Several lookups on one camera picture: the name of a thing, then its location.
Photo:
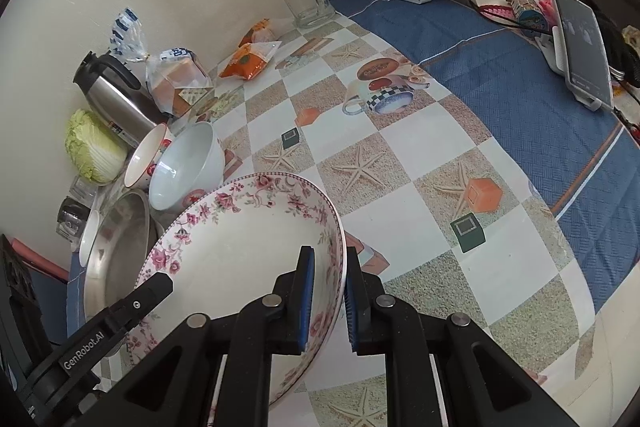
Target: small white dish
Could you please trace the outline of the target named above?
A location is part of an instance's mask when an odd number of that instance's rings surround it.
[[[174,139],[174,134],[165,123],[160,123],[149,131],[131,155],[124,173],[124,186],[140,190],[148,188],[160,156]]]
[[[238,313],[295,270],[300,247],[315,252],[308,342],[300,357],[273,357],[270,404],[290,393],[333,330],[346,279],[346,243],[338,213],[313,183],[288,172],[238,178],[182,213],[146,258],[136,286],[167,273],[174,291],[131,330],[138,363],[188,315]]]
[[[222,185],[225,153],[209,122],[182,131],[160,157],[149,185],[149,203],[178,214]]]
[[[89,261],[89,254],[91,254],[91,247],[94,245],[95,235],[98,233],[98,227],[100,226],[100,214],[97,210],[92,210],[89,213],[89,218],[86,220],[84,232],[82,232],[82,239],[80,239],[80,266],[83,268]]]

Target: metal bolt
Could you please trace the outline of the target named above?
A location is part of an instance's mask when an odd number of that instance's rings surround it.
[[[464,328],[465,326],[471,324],[471,319],[466,313],[456,312],[451,315],[451,322],[453,322],[456,326]]]
[[[265,295],[262,298],[262,304],[267,306],[267,308],[275,308],[276,306],[280,306],[282,302],[282,297],[276,295],[275,293],[270,293],[269,295]]]
[[[376,297],[376,304],[381,308],[391,308],[391,306],[396,304],[396,298],[393,295],[378,295]]]
[[[207,315],[202,313],[194,313],[187,319],[187,326],[190,328],[201,328],[207,323]]]

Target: checkered tablecloth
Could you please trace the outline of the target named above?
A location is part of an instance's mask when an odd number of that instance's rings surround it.
[[[346,114],[356,72],[398,51],[341,15],[282,40],[260,75],[217,79],[216,100],[192,115],[210,118],[242,161],[230,177],[309,179],[366,244],[388,293],[438,317],[466,312],[551,394],[581,374],[594,330],[586,281],[546,204],[478,117],[436,79],[402,112]],[[282,134],[309,108],[319,116],[285,149]],[[470,212],[485,242],[463,252],[451,223]],[[351,352],[341,318],[271,424],[386,425],[384,372],[383,357]]]

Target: white stripe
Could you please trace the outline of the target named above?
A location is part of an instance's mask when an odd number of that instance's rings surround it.
[[[613,146],[618,142],[618,139],[620,138],[620,135],[622,135],[622,133],[625,130],[625,126],[623,125],[620,128],[620,132],[618,133],[618,135],[615,137],[615,139],[613,140],[613,142],[611,142],[611,145],[609,145],[609,148],[604,152],[604,154],[602,155],[602,158],[600,158],[600,161],[598,163],[596,163],[596,166],[593,168],[593,171],[589,172],[589,175],[584,179],[584,181],[582,182],[582,184],[580,185],[580,187],[578,187],[578,190],[575,191],[574,195],[571,197],[571,199],[569,200],[569,202],[564,206],[564,208],[559,212],[559,214],[556,216],[556,221],[559,221],[560,218],[562,216],[564,216],[564,213],[569,210],[569,207],[572,205],[572,203],[574,203],[574,201],[576,200],[576,198],[580,195],[580,193],[582,192],[582,189],[585,188],[586,184],[589,183],[589,180],[591,179],[591,177],[596,173],[596,171],[600,168],[600,166],[602,165],[602,162],[604,162],[604,158],[606,158],[609,155],[609,152],[613,149]]]
[[[457,44],[454,44],[452,47],[447,48],[446,50],[444,50],[443,52],[440,53],[436,53],[435,55],[425,58],[424,60],[421,60],[420,62],[418,62],[418,64],[421,64],[423,62],[426,62],[427,60],[431,60],[432,58],[437,57],[438,55],[442,55],[443,53],[447,53],[448,51],[452,50],[453,48],[455,48],[456,46],[459,46],[460,44],[462,44],[462,42],[469,42],[472,41],[474,39],[477,39],[478,37],[484,37],[485,35],[491,35],[492,33],[496,33],[496,32],[501,32],[503,30],[505,30],[506,28],[499,28],[497,30],[493,30],[487,33],[482,33],[480,35],[474,35],[473,37],[469,37],[468,39],[462,39],[460,42],[458,42]]]
[[[369,4],[367,4],[367,5],[364,7],[364,9],[363,9],[363,10],[360,10],[359,12],[354,13],[353,15],[347,15],[347,17],[348,17],[349,19],[351,19],[352,17],[355,17],[356,15],[360,15],[360,14],[361,14],[361,13],[363,13],[363,12],[364,12],[364,11],[365,11],[369,6],[371,6],[373,3],[378,2],[378,1],[387,1],[387,2],[389,2],[389,1],[393,1],[393,0],[373,0],[373,1],[371,1]]]

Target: kettle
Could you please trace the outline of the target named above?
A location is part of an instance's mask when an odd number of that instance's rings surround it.
[[[160,112],[142,84],[116,57],[87,53],[74,75],[89,106],[115,134],[132,147],[168,116]]]

